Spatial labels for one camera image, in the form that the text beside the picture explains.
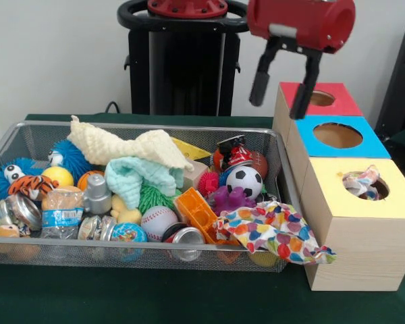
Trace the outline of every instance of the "red robot arm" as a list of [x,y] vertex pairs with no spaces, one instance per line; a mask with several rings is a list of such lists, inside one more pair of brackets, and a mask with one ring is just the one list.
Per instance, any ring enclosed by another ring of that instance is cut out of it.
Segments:
[[355,20],[353,0],[250,0],[248,26],[253,35],[267,39],[250,94],[250,102],[263,103],[268,70],[279,50],[306,55],[306,75],[299,86],[292,119],[303,118],[317,83],[323,53],[341,49]]

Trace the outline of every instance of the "metal basket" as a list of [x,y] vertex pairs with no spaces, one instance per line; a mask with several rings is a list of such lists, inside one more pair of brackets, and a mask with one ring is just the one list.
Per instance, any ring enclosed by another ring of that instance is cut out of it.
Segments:
[[[262,152],[269,163],[265,186],[284,203],[300,211],[291,169],[280,135],[271,130],[238,128],[187,128],[175,126],[94,124],[124,140],[162,128],[171,136],[213,152],[216,143],[240,134],[246,146]],[[24,121],[11,127],[0,141],[0,164],[29,157],[46,165],[53,144],[70,133],[70,123]],[[0,263],[73,267],[129,267],[142,269],[198,269],[280,272],[286,265],[270,252],[250,255],[241,246],[210,244],[128,243],[43,238],[0,238]]]

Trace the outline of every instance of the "orange plastic toy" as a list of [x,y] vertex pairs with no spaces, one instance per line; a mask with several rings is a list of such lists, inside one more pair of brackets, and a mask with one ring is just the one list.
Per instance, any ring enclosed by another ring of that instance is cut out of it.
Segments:
[[203,196],[194,188],[189,188],[185,193],[178,196],[174,204],[182,216],[182,221],[190,222],[192,226],[198,228],[208,244],[240,245],[237,240],[227,241],[216,238],[213,223],[217,221],[217,217]]

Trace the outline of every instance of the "blue box lid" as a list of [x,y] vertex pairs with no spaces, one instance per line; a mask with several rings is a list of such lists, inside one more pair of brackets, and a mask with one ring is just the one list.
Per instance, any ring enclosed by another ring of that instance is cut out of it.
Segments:
[[296,120],[296,125],[310,157],[390,159],[389,153],[363,117],[311,115]]

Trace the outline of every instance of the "tiger toy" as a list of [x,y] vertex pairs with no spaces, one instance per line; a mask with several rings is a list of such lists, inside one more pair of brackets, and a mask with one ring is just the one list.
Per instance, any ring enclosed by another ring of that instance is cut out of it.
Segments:
[[31,200],[42,200],[48,192],[59,186],[57,180],[51,180],[44,175],[25,175],[11,184],[8,194],[21,192]]

